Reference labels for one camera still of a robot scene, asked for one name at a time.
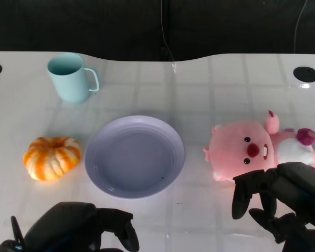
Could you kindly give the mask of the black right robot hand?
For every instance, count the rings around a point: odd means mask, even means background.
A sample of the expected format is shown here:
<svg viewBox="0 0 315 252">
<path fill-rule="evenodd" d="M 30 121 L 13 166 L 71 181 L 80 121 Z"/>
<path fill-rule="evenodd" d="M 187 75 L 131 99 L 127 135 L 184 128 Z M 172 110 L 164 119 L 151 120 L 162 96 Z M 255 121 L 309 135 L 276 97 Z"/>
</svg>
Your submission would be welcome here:
<svg viewBox="0 0 315 252">
<path fill-rule="evenodd" d="M 233 178 L 232 218 L 246 212 L 280 244 L 293 237 L 315 247 L 315 170 L 288 162 Z"/>
</svg>

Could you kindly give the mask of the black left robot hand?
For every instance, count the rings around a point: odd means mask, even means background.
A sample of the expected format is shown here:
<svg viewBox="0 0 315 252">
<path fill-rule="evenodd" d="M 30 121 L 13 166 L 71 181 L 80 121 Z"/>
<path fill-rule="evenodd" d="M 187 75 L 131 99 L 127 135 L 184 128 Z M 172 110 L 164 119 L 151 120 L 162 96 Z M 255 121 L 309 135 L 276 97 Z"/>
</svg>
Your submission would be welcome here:
<svg viewBox="0 0 315 252">
<path fill-rule="evenodd" d="M 92 203 L 60 202 L 26 233 L 27 251 L 102 251 L 101 235 L 113 233 L 127 251 L 140 245 L 131 224 L 133 214 Z"/>
</svg>

